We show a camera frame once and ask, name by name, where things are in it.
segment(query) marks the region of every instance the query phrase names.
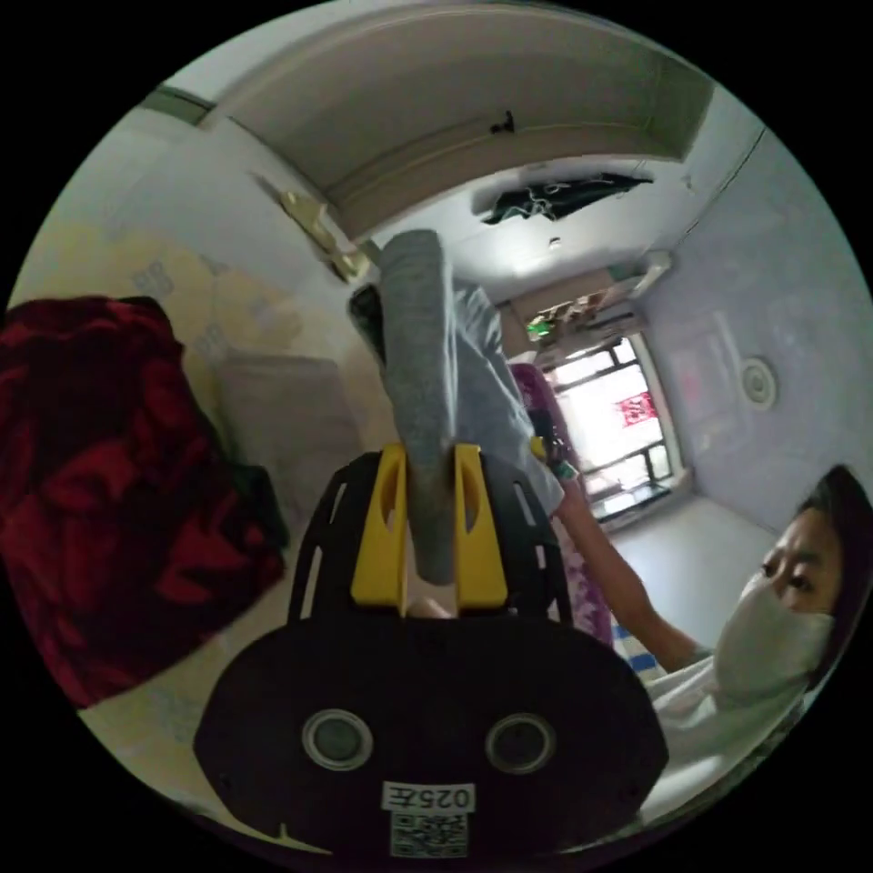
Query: gray towel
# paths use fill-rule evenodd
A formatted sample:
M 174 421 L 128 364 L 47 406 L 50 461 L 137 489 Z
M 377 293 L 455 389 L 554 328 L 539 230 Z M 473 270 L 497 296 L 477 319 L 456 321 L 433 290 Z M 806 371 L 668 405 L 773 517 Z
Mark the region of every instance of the gray towel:
M 549 515 L 564 492 L 531 453 L 534 430 L 503 356 L 499 316 L 485 292 L 453 280 L 439 236 L 431 231 L 395 236 L 379 266 L 382 377 L 408 458 L 416 569 L 427 582 L 450 585 L 455 444 L 476 444 L 527 474 Z M 357 326 L 372 345 L 373 326 Z

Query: face mask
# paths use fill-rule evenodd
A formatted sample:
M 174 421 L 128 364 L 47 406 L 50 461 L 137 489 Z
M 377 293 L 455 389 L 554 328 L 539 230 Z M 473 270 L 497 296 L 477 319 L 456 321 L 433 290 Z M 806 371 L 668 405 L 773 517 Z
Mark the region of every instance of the face mask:
M 744 701 L 802 690 L 833 624 L 831 616 L 792 612 L 770 584 L 747 586 L 716 645 L 719 695 Z

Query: qr code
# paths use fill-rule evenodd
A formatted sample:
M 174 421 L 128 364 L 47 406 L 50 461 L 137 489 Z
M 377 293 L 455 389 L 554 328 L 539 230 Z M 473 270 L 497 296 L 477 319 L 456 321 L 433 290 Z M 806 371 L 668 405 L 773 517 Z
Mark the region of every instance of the qr code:
M 467 816 L 391 816 L 393 858 L 465 858 Z

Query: window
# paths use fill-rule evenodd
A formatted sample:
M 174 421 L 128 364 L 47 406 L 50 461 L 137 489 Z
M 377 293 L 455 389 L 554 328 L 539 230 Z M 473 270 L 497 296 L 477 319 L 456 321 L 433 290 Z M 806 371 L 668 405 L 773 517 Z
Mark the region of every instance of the window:
M 595 514 L 613 518 L 668 493 L 673 470 L 646 375 L 624 338 L 549 374 Z

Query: camera lens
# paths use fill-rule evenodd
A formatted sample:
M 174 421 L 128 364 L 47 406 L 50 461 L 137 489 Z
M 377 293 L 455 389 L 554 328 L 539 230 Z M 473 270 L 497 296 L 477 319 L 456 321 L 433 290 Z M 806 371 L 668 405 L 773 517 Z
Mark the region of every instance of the camera lens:
M 503 773 L 534 773 L 552 757 L 555 732 L 540 716 L 516 713 L 488 731 L 485 751 L 492 766 Z
M 322 709 L 303 727 L 303 748 L 310 759 L 328 770 L 355 770 L 373 752 L 366 722 L 344 709 Z

